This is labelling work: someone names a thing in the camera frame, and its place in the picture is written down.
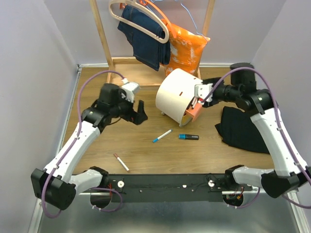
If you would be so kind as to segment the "white rounded drawer organizer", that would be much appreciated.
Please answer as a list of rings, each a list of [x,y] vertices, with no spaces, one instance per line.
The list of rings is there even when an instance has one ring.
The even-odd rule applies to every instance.
[[[195,85],[202,80],[177,68],[172,71],[160,85],[156,98],[156,108],[164,115],[183,127],[192,120],[186,111],[190,108],[194,98]]]

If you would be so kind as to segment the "white marker brown cap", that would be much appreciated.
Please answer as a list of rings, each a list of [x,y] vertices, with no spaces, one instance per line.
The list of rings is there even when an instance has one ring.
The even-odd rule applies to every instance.
[[[116,153],[114,153],[113,155],[118,160],[118,162],[122,165],[122,167],[126,170],[126,172],[130,172],[129,167],[124,163],[124,161]]]

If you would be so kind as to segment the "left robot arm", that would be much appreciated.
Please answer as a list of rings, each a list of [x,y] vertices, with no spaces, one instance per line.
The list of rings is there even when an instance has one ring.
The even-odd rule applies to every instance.
[[[105,83],[99,97],[93,104],[80,112],[80,120],[69,140],[43,170],[35,169],[31,174],[31,182],[35,196],[59,210],[66,210],[75,196],[94,188],[102,192],[108,185],[108,173],[98,167],[74,175],[78,162],[100,136],[104,128],[114,118],[139,125],[148,119],[144,111],[144,102],[138,102],[138,109],[133,109],[135,94],[140,86],[135,82],[127,82],[122,86]]]

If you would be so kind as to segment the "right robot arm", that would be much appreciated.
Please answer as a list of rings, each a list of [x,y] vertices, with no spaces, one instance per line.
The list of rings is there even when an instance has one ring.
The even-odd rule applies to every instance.
[[[273,169],[249,168],[237,165],[225,171],[224,186],[235,190],[249,184],[262,188],[270,197],[284,196],[311,182],[311,168],[294,146],[281,119],[280,109],[270,86],[257,89],[256,76],[265,78],[250,63],[236,63],[226,74],[230,85],[224,85],[225,76],[216,83],[203,80],[195,85],[198,102],[206,106],[212,100],[233,102],[244,110],[259,131],[274,163]]]

